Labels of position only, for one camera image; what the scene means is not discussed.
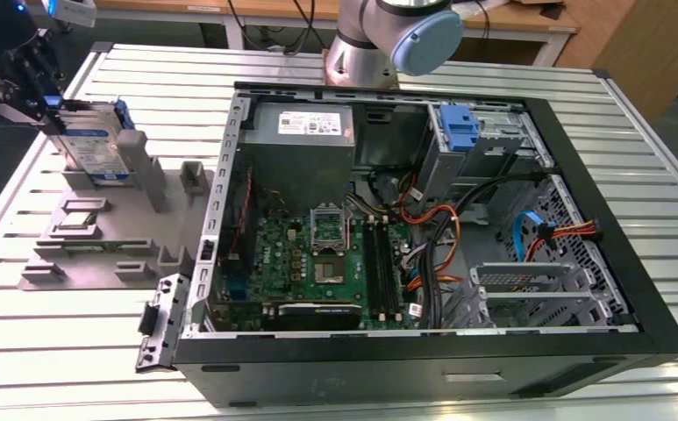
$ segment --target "aluminum table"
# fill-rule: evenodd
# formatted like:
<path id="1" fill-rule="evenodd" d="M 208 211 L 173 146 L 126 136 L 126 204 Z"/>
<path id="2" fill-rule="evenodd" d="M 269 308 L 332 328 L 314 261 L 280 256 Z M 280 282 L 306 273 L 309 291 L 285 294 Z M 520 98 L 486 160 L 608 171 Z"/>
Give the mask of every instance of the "aluminum table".
<path id="1" fill-rule="evenodd" d="M 166 168 L 216 167 L 233 82 L 321 83 L 321 57 L 116 45 L 92 52 L 68 97 L 129 103 Z M 678 321 L 678 161 L 612 80 L 589 70 L 449 63 L 404 89 L 551 100 Z M 64 158 L 37 138 L 0 195 L 0 420 L 236 417 L 321 419 L 678 419 L 678 361 L 561 399 L 224 410 L 180 373 L 137 375 L 146 290 L 24 292 L 22 267 L 66 187 Z"/>

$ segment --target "blue tab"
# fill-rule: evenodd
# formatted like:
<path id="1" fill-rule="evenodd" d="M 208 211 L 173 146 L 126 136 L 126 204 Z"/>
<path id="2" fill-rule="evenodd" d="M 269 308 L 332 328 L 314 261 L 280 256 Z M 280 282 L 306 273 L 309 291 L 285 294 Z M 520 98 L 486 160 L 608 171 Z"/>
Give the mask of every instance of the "blue tab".
<path id="1" fill-rule="evenodd" d="M 48 102 L 48 106 L 53 109 L 60 109 L 64 106 L 64 97 L 60 95 L 46 95 L 45 101 Z"/>
<path id="2" fill-rule="evenodd" d="M 454 152 L 469 152 L 480 138 L 480 120 L 465 105 L 441 105 L 441 126 Z"/>
<path id="3" fill-rule="evenodd" d="M 137 130 L 137 125 L 134 125 L 133 120 L 130 119 L 129 105 L 122 99 L 116 102 L 116 114 L 118 114 L 120 123 L 122 124 L 124 129 Z"/>

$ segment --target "metal bracket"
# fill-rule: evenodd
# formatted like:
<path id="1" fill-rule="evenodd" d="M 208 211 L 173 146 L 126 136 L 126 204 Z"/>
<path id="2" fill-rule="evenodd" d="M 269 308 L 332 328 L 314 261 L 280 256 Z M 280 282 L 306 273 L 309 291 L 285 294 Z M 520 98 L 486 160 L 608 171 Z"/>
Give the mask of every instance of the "metal bracket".
<path id="1" fill-rule="evenodd" d="M 146 303 L 141 316 L 141 342 L 137 373 L 177 371 L 173 366 L 177 341 L 184 326 L 190 279 L 181 274 L 161 279 L 154 301 Z"/>

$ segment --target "label sticker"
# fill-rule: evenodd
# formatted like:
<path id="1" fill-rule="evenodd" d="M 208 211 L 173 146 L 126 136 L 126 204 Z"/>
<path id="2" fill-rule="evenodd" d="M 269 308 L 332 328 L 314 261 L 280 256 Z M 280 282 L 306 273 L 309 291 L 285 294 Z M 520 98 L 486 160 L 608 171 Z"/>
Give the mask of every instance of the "label sticker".
<path id="1" fill-rule="evenodd" d="M 129 169 L 113 149 L 108 131 L 69 129 L 65 145 L 93 179 L 120 182 L 129 178 Z"/>
<path id="2" fill-rule="evenodd" d="M 280 134 L 341 135 L 338 112 L 286 111 L 280 114 Z"/>
<path id="3" fill-rule="evenodd" d="M 188 6 L 190 11 L 222 11 L 218 7 L 212 6 Z"/>
<path id="4" fill-rule="evenodd" d="M 420 190 L 417 190 L 417 188 L 412 188 L 409 189 L 409 195 L 417 199 L 417 201 L 422 200 L 422 192 Z"/>

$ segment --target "table leg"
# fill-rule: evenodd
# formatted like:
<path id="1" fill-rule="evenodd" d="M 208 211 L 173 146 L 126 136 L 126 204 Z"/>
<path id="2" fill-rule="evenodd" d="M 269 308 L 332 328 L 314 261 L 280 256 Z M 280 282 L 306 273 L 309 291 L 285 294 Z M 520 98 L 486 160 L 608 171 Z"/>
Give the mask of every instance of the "table leg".
<path id="1" fill-rule="evenodd" d="M 230 50 L 245 50 L 245 38 L 234 16 L 222 16 L 226 29 L 226 44 Z"/>
<path id="2" fill-rule="evenodd" d="M 565 44 L 569 42 L 569 33 L 552 33 L 548 42 L 541 46 L 540 55 L 533 66 L 552 68 L 559 60 Z"/>

